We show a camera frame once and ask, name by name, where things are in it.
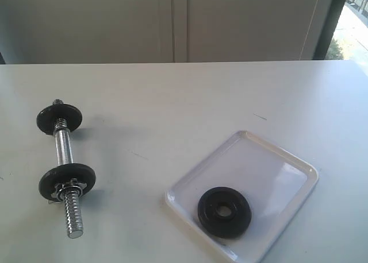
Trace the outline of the black weight plate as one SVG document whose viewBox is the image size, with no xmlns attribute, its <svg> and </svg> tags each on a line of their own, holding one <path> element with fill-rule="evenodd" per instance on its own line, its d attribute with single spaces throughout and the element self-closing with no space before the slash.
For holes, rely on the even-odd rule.
<svg viewBox="0 0 368 263">
<path fill-rule="evenodd" d="M 197 215 L 203 228 L 215 237 L 234 239 L 241 236 L 252 219 L 247 199 L 229 187 L 214 187 L 199 199 Z"/>
<path fill-rule="evenodd" d="M 94 186 L 96 175 L 92 168 L 88 165 L 80 163 L 71 163 L 57 166 L 46 172 L 39 182 L 39 192 L 46 200 L 53 202 L 61 202 L 60 195 L 56 193 L 55 186 L 57 184 L 69 182 L 76 179 L 82 184 L 82 192 L 80 195 L 88 193 Z"/>
<path fill-rule="evenodd" d="M 37 127 L 46 135 L 52 136 L 58 119 L 65 119 L 69 131 L 73 132 L 82 123 L 82 113 L 78 108 L 69 104 L 50 105 L 37 115 Z"/>
</svg>

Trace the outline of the chrome star collar nut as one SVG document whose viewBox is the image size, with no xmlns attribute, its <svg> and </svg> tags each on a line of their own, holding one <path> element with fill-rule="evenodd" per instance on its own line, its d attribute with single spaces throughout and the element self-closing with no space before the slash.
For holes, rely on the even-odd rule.
<svg viewBox="0 0 368 263">
<path fill-rule="evenodd" d="M 86 183 L 75 178 L 64 183 L 57 183 L 55 185 L 55 190 L 51 193 L 51 197 L 48 198 L 48 200 L 50 202 L 65 202 L 69 194 L 76 194 L 77 197 L 80 197 L 86 186 Z"/>
</svg>

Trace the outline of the chrome threaded dumbbell bar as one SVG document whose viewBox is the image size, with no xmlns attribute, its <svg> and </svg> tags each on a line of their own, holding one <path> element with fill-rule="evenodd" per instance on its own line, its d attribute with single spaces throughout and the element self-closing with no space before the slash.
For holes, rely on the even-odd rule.
<svg viewBox="0 0 368 263">
<path fill-rule="evenodd" d="M 73 163 L 70 131 L 65 119 L 58 119 L 56 121 L 53 135 L 56 141 L 58 165 Z M 83 221 L 79 197 L 77 197 L 76 194 L 69 194 L 67 195 L 66 201 L 63 203 L 66 217 L 67 236 L 71 239 L 79 238 L 83 235 Z"/>
</svg>

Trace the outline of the dark window frame post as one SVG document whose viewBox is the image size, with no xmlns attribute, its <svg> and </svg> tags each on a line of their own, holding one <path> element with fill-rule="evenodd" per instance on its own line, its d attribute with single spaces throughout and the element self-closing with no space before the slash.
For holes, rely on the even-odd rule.
<svg viewBox="0 0 368 263">
<path fill-rule="evenodd" d="M 346 0 L 332 0 L 312 60 L 324 60 Z"/>
</svg>

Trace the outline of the white rectangular plastic tray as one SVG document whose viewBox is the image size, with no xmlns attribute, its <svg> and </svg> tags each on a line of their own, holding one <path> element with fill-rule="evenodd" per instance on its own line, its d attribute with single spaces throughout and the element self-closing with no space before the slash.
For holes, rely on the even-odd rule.
<svg viewBox="0 0 368 263">
<path fill-rule="evenodd" d="M 249 131 L 239 131 L 181 177 L 165 194 L 167 205 L 228 262 L 259 262 L 286 229 L 319 174 L 304 160 Z M 200 224 L 200 197 L 229 187 L 248 201 L 252 219 L 239 237 L 224 239 Z"/>
</svg>

